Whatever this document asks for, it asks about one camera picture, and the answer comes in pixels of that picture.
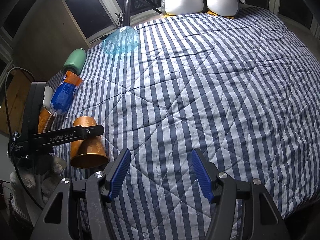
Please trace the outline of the white gloved left hand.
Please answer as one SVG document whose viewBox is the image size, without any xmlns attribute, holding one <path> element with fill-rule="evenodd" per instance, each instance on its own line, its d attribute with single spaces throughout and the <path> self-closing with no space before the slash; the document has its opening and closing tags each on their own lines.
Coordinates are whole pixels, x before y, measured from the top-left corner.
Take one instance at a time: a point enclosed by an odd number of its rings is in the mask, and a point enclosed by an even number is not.
<svg viewBox="0 0 320 240">
<path fill-rule="evenodd" d="M 19 170 L 22 180 L 18 179 L 14 171 L 10 174 L 10 185 L 13 198 L 13 210 L 23 219 L 36 224 L 42 208 L 46 205 L 55 188 L 62 179 L 62 172 L 67 162 L 52 155 L 49 170 L 44 175 L 33 174 Z"/>
</svg>

